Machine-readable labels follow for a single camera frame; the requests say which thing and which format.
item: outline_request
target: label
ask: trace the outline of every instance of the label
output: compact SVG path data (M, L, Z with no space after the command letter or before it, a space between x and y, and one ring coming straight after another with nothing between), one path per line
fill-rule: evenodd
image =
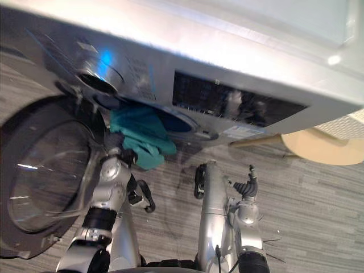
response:
M242 138L251 137L252 135L258 135L263 132L264 132L264 130L252 129L252 128L247 128L247 127L236 125L236 126L233 126L229 129L225 130L222 133L227 135L230 138L242 139Z

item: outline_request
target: washing machine door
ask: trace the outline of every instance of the washing machine door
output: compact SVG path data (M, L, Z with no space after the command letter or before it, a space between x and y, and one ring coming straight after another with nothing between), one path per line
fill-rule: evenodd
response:
M105 124L87 101L37 101L1 128L1 257L32 258L85 209L98 182Z

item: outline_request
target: floor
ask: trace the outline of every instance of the floor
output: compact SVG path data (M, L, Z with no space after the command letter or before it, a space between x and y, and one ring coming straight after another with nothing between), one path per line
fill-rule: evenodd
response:
M0 123L30 101L54 94L3 64L0 76ZM255 165L262 237L280 239L265 248L285 261L268 257L272 273L363 272L364 164L327 166L284 154L282 146L200 150L181 144L157 169L135 170L156 203L152 214L133 208L140 252L148 262L195 257L202 200L193 197L194 172L215 159L234 181L245 181L249 164ZM81 221L32 260L0 260L0 272L54 271Z

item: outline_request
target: teal cloth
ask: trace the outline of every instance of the teal cloth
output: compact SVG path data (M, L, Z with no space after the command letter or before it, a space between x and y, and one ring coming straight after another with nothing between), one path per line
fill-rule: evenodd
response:
M143 169L155 168L164 162L163 155L177 152L159 117L148 106L111 111L110 131L125 136L123 148L132 149L138 155L136 164Z

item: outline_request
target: black cable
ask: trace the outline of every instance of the black cable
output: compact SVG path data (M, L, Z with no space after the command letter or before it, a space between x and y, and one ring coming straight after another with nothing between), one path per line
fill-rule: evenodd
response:
M239 260L237 260L237 262L233 265L233 267L230 269L230 271L228 273L232 273L234 271L234 269L236 268L236 266L238 265Z
M216 257L217 257L218 273L221 273L221 261L220 261L221 251L220 251L220 248L218 247L218 245L216 245L216 247L215 247L215 253L216 253Z

